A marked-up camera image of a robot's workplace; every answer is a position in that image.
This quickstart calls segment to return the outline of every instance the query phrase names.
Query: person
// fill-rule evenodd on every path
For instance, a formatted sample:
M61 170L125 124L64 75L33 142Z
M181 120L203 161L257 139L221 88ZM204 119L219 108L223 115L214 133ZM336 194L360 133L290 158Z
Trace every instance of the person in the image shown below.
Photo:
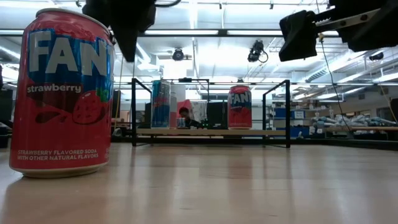
M199 128L200 123L194 119L191 119L188 108L182 107L179 113L182 118L185 118L185 127L191 128L193 126Z

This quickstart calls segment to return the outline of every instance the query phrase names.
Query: fanta logo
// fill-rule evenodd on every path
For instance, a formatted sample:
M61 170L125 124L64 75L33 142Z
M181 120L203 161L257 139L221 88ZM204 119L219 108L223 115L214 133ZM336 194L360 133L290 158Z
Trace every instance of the fanta logo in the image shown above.
M234 106L242 106L246 103L251 103L251 92L231 93L229 94L229 103Z
M99 75L111 75L113 48L101 39L89 42L67 35L56 35L53 30L31 32L29 72L44 70L45 73L56 73L59 65L66 65L69 72L78 72L82 75L92 76L94 67Z

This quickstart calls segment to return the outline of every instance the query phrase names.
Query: red soda can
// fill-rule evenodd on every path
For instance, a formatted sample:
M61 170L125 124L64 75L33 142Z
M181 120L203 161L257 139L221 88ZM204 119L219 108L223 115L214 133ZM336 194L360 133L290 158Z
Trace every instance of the red soda can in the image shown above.
M229 90L228 128L252 128L251 92L248 86L232 86Z
M10 167L29 177L89 174L108 162L114 48L86 15L43 9L23 34Z

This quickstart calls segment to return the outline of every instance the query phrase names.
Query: wooden surface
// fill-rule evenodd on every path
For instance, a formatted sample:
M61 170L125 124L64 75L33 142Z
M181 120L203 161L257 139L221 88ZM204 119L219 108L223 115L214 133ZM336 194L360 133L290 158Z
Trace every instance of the wooden surface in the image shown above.
M191 129L137 129L137 134L191 134L191 135L285 135L285 131L263 131L263 130L191 130Z
M398 131L398 127L349 127L352 131ZM347 127L330 127L325 131L349 131Z
M0 152L1 224L395 224L398 153L113 144L95 174L21 178Z

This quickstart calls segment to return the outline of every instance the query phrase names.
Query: shelf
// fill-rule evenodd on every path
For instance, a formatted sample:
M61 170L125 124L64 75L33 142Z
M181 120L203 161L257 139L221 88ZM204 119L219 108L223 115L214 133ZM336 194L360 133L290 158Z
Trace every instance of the shelf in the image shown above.
M265 135L285 135L285 131L272 131L272 130L191 130L191 129L137 129L137 134L184 134L184 135L235 135L235 136L265 136Z

